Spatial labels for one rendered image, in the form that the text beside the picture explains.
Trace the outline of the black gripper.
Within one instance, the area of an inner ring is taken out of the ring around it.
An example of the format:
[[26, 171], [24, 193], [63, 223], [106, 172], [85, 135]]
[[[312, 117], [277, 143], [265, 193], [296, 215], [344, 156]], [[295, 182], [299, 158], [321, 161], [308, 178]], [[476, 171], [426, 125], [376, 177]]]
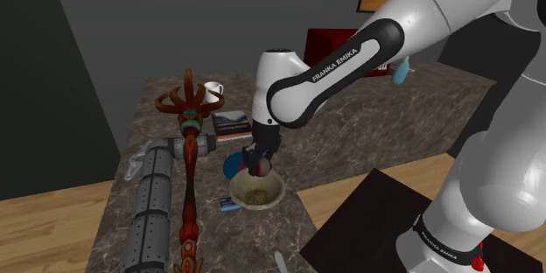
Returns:
[[280, 126], [253, 121], [252, 136], [254, 145], [242, 148], [242, 162], [246, 167], [255, 167], [258, 152], [269, 165], [272, 165], [271, 159], [277, 153], [282, 140]]

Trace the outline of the dark red ball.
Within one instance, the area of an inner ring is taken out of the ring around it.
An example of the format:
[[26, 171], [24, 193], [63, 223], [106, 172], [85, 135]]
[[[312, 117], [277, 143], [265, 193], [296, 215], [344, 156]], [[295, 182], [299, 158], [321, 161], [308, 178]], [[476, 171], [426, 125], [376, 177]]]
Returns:
[[271, 171], [271, 162], [266, 157], [261, 157], [255, 162], [252, 167], [248, 168], [248, 172], [252, 176], [265, 177]]

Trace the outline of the blue plate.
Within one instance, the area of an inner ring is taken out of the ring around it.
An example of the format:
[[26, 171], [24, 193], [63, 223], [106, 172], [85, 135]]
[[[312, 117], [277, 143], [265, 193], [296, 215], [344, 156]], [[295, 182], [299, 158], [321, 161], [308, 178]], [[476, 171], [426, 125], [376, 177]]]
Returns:
[[245, 168], [246, 164], [244, 163], [243, 154], [240, 151], [227, 157], [222, 166], [223, 174], [229, 180]]

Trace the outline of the beige bowl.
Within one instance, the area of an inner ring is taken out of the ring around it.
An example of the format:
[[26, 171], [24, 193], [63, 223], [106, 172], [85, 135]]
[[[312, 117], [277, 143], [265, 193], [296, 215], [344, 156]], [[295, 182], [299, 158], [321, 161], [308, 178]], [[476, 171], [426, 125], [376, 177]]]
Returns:
[[267, 210], [284, 198], [285, 183], [275, 171], [258, 177], [251, 176], [247, 169], [243, 169], [230, 180], [229, 195], [235, 204], [248, 210]]

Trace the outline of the dark blue book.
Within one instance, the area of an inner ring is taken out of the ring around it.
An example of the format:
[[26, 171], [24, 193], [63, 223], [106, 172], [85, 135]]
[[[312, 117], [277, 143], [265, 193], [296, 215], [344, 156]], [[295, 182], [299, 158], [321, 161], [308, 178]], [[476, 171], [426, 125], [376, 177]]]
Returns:
[[211, 114], [218, 142], [252, 137], [252, 126], [242, 110], [214, 112]]

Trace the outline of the small blue box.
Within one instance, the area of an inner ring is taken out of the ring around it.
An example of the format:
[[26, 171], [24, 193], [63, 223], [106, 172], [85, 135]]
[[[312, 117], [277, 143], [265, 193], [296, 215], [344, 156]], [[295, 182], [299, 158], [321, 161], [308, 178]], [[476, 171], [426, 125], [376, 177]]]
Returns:
[[240, 210], [242, 207], [235, 202], [230, 197], [220, 199], [220, 211], [222, 213], [231, 212], [235, 210]]

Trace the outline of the ornate red orange staff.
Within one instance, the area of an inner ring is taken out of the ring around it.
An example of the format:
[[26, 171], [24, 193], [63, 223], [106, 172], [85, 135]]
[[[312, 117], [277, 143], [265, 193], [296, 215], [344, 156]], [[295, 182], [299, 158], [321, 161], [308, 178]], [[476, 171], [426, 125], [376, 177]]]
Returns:
[[161, 94], [155, 101], [158, 111], [166, 114], [177, 114], [180, 133], [184, 138], [183, 159], [185, 163], [185, 199], [182, 213], [182, 226], [178, 232], [181, 245], [181, 264], [173, 264], [173, 273], [200, 273], [203, 259], [197, 259], [197, 244], [199, 239], [199, 226], [197, 224], [197, 208], [194, 193], [194, 173], [198, 157], [198, 141], [203, 119], [211, 115], [213, 110], [221, 108], [225, 99], [222, 94], [214, 94], [219, 98], [217, 102], [203, 105], [206, 89], [202, 84], [198, 85], [197, 93], [193, 92], [192, 70], [186, 69], [184, 73], [183, 100], [178, 91], [181, 86], [174, 87], [170, 92]]

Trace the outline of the white mug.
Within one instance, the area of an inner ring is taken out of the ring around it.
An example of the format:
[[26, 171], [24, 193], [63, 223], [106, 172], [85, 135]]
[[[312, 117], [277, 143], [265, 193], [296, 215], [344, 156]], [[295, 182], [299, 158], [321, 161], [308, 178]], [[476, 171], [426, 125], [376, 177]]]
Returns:
[[222, 95], [224, 87], [222, 84], [216, 81], [209, 81], [204, 84], [206, 89], [205, 101], [207, 103], [217, 102], [219, 98], [213, 94], [213, 92]]

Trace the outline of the grey perforated pipe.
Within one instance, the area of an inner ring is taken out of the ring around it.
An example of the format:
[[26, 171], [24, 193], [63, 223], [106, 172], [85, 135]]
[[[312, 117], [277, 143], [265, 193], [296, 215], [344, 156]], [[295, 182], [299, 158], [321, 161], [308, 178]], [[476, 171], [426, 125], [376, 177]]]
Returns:
[[[142, 175], [130, 217], [120, 273], [168, 273], [172, 168], [174, 160], [184, 157], [182, 136], [149, 141], [143, 151]], [[197, 157], [216, 150], [216, 137], [197, 136]], [[198, 226], [195, 201], [185, 199], [181, 241], [181, 273], [201, 273], [202, 258], [197, 260]]]

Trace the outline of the dark red box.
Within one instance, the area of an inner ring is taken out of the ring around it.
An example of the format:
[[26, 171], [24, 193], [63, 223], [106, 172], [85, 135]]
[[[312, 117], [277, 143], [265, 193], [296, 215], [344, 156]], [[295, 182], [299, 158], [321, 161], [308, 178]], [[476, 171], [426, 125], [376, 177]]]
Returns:
[[307, 31], [303, 62], [313, 67], [347, 42], [356, 29], [310, 28]]

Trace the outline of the light blue tool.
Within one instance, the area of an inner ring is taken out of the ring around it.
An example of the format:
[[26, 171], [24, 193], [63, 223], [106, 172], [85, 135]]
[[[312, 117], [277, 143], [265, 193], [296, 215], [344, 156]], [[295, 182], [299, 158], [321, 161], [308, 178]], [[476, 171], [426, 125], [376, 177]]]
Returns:
[[405, 80], [410, 70], [409, 58], [409, 56], [406, 56], [395, 65], [395, 70], [391, 75], [392, 84], [401, 84]]

